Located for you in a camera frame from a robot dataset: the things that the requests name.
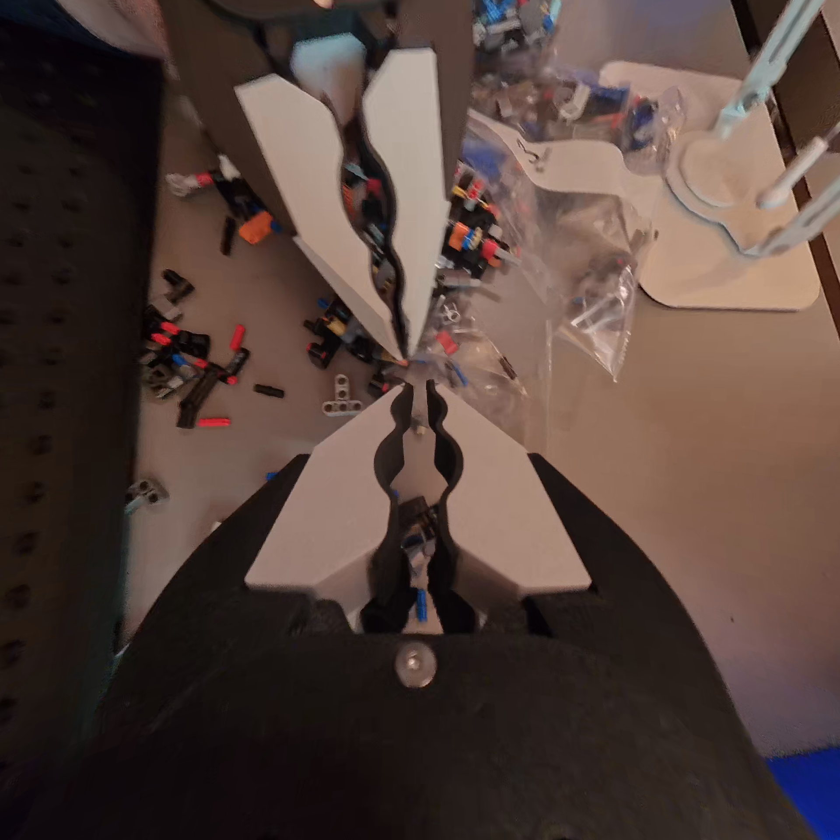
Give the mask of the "wooden and white book stand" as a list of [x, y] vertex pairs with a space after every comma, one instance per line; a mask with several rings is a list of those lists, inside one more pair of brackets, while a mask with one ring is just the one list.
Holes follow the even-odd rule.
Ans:
[[743, 79], [630, 61], [605, 63], [645, 93], [678, 86], [686, 126], [670, 152], [658, 237], [640, 285], [675, 309], [798, 312], [817, 298], [809, 247], [838, 216], [838, 175], [802, 206], [794, 188], [838, 141], [838, 117], [789, 163], [768, 100], [824, 2], [788, 2]]

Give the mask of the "light grey T-shaped lego beam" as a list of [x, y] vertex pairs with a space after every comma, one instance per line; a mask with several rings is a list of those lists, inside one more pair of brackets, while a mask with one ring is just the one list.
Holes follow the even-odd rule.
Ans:
[[354, 417], [364, 410], [361, 401], [353, 399], [350, 393], [350, 379], [338, 373], [333, 377], [332, 399], [322, 404], [322, 414], [330, 418]]

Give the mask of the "person's left hand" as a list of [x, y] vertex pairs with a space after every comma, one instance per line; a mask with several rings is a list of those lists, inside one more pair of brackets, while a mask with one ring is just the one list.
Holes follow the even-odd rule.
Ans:
[[58, 5], [112, 47], [162, 61], [172, 57], [159, 1], [58, 1]]

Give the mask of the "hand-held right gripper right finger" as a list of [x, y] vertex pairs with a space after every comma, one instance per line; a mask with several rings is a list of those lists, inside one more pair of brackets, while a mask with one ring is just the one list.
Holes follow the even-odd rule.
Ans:
[[427, 590], [445, 634], [539, 595], [592, 585], [529, 452], [453, 390], [426, 383], [434, 467], [445, 486]]

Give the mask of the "large clear plastic bag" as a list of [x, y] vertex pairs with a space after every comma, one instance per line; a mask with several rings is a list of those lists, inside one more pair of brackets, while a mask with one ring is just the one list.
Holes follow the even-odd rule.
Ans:
[[446, 385], [531, 450], [546, 449], [557, 354], [566, 348], [586, 370], [620, 375], [631, 336], [637, 276], [655, 239], [655, 177], [628, 197], [562, 192], [538, 185], [511, 149], [470, 114], [460, 173], [487, 182], [512, 265], [483, 280], [438, 274], [443, 286], [406, 379]]

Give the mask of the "black lego assembly yellow studs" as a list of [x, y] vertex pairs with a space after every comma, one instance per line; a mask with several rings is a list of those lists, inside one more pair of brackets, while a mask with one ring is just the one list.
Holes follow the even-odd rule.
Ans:
[[346, 350], [365, 364], [372, 364], [380, 358], [381, 345], [340, 297], [335, 296], [330, 301], [321, 298], [318, 305], [319, 315], [302, 323], [314, 337], [308, 344], [307, 353], [316, 367], [326, 370], [340, 350]]

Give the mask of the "black lego joint assembly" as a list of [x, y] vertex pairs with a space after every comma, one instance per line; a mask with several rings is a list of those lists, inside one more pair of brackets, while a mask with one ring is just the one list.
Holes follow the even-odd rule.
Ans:
[[215, 167], [191, 174], [167, 173], [164, 184], [179, 198], [187, 198], [201, 191], [213, 188], [227, 205], [229, 215], [247, 222], [267, 211], [266, 205], [257, 197], [242, 177], [239, 169], [224, 153], [217, 154]]

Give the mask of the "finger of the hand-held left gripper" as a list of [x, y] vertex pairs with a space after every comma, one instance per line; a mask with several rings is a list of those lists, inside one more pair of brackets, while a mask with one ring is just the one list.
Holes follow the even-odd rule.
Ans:
[[423, 335], [449, 208], [434, 51], [391, 50], [364, 91], [362, 119], [392, 189], [389, 243], [402, 269], [400, 311], [412, 356]]
[[287, 207], [300, 250], [374, 341], [401, 361], [404, 352], [392, 311], [375, 290], [371, 252], [345, 211], [344, 146], [333, 112], [276, 74], [234, 92]]

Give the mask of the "blue plastic bin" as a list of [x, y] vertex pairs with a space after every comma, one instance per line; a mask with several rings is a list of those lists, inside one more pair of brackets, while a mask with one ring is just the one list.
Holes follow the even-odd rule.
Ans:
[[839, 838], [839, 748], [767, 759], [773, 777], [821, 839]]

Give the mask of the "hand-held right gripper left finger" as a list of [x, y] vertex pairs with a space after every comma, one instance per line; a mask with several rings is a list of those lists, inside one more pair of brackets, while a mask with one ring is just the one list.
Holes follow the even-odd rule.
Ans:
[[415, 587], [393, 484], [413, 403], [399, 385], [313, 449], [245, 576], [252, 592], [336, 602], [368, 633], [405, 631]]

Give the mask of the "grey lego connector assembly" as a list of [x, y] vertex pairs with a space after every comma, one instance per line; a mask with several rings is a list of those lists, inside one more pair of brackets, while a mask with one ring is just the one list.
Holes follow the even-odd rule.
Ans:
[[400, 548], [412, 579], [421, 577], [437, 547], [437, 507], [424, 496], [402, 501], [397, 509]]

